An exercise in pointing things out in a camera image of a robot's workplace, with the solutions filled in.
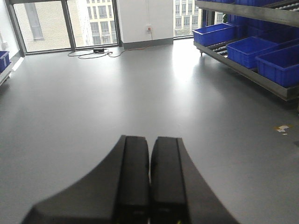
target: metal shelf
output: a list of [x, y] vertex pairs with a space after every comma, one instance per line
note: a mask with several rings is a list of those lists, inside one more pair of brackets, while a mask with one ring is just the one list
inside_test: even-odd
[[7, 80], [13, 66], [14, 66], [14, 63], [11, 62], [9, 64], [9, 66], [7, 66], [6, 69], [2, 73], [0, 73], [0, 85], [2, 85], [5, 82], [5, 80]]
[[[280, 5], [291, 4], [294, 2], [299, 2], [298, 0], [285, 0], [279, 3], [273, 4], [274, 7], [279, 7]], [[223, 12], [227, 14], [234, 14], [239, 16], [244, 16], [252, 19], [270, 21], [280, 24], [286, 24], [289, 26], [299, 27], [299, 12], [274, 9], [268, 7], [253, 7], [253, 6], [243, 6], [235, 4], [226, 4], [218, 2], [209, 2], [196, 0], [195, 5], [199, 8]]]
[[260, 85], [261, 87], [267, 89], [268, 91], [272, 92], [273, 94], [282, 98], [285, 101], [296, 99], [299, 96], [299, 86], [285, 88], [285, 87], [280, 86], [277, 83], [257, 74], [256, 72], [254, 72], [250, 69], [247, 69], [244, 66], [242, 66], [224, 56], [221, 56], [220, 54], [214, 52], [211, 49], [212, 47], [210, 47], [210, 48], [204, 47], [197, 42], [194, 42], [194, 45], [201, 52], [204, 52], [207, 55], [218, 60], [219, 62], [224, 63], [231, 69], [235, 70], [236, 72], [240, 73], [241, 75], [245, 76], [246, 78], [250, 79], [251, 81], [255, 82], [256, 84]]

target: building window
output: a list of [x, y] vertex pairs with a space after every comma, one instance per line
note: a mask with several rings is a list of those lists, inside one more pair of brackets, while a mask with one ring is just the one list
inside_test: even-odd
[[103, 37], [103, 44], [110, 44], [110, 35]]
[[34, 40], [43, 39], [42, 28], [41, 28], [41, 24], [39, 23], [35, 3], [25, 3], [24, 5], [30, 23], [33, 39]]
[[88, 14], [89, 14], [89, 19], [92, 19], [93, 16], [92, 16], [92, 11], [91, 11], [90, 7], [87, 7], [87, 10], [88, 10]]
[[91, 27], [93, 35], [99, 35], [100, 34], [98, 22], [91, 22], [90, 27]]
[[115, 22], [110, 21], [110, 25], [111, 25], [111, 32], [115, 32]]
[[96, 6], [93, 6], [93, 16], [94, 16], [95, 19], [98, 18], [97, 17], [97, 8], [96, 8]]
[[182, 14], [185, 14], [186, 13], [186, 4], [183, 4], [182, 5]]
[[102, 33], [109, 33], [109, 26], [108, 26], [108, 22], [100, 22], [101, 23], [101, 29], [102, 29]]
[[192, 25], [197, 25], [198, 24], [198, 16], [192, 16]]
[[217, 22], [216, 23], [222, 23], [223, 20], [223, 13], [217, 13]]
[[93, 44], [94, 45], [100, 45], [101, 44], [100, 36], [93, 36]]
[[182, 18], [176, 18], [176, 27], [181, 27], [182, 26]]
[[100, 18], [107, 18], [106, 6], [98, 6]]
[[190, 16], [184, 17], [184, 27], [190, 26]]
[[192, 13], [192, 4], [188, 4], [188, 13]]
[[176, 14], [179, 14], [179, 5], [176, 5]]
[[109, 17], [112, 17], [112, 11], [111, 11], [111, 6], [108, 6], [108, 11], [109, 11]]

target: gray floor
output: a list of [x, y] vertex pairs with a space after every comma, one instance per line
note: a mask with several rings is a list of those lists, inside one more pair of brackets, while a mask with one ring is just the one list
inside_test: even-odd
[[[121, 134], [182, 137], [241, 224], [299, 220], [299, 117], [192, 40], [79, 60], [28, 56], [0, 87], [0, 223], [89, 172]], [[292, 124], [288, 135], [275, 126]]]

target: blue plastic bin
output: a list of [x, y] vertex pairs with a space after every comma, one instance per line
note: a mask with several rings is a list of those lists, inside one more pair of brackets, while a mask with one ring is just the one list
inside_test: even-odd
[[288, 27], [281, 30], [275, 30], [263, 35], [260, 35], [259, 38], [262, 38], [267, 41], [271, 41], [279, 44], [279, 48], [286, 48], [293, 45], [299, 44], [299, 28], [297, 27]]
[[247, 25], [248, 18], [238, 15], [228, 15], [228, 22], [235, 25]]
[[220, 23], [204, 28], [193, 30], [194, 41], [210, 46], [217, 43], [230, 41], [235, 38], [235, 26], [227, 23]]
[[272, 52], [277, 48], [277, 43], [256, 37], [248, 37], [227, 45], [228, 58], [249, 69], [257, 67], [256, 56]]
[[247, 35], [248, 36], [260, 36], [266, 33], [265, 30], [261, 30], [252, 26], [247, 26]]
[[246, 5], [246, 6], [265, 6], [272, 4], [281, 0], [235, 0], [237, 5]]
[[258, 73], [283, 87], [299, 84], [299, 45], [256, 57]]
[[9, 61], [9, 51], [0, 51], [0, 72], [3, 72], [4, 69], [10, 64]]

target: white wall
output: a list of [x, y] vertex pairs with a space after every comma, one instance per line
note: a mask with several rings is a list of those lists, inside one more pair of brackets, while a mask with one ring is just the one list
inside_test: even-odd
[[173, 38], [173, 0], [118, 0], [121, 39], [124, 43]]
[[0, 0], [0, 32], [3, 40], [8, 43], [6, 50], [9, 51], [9, 57], [11, 58], [19, 51], [19, 47], [4, 0]]

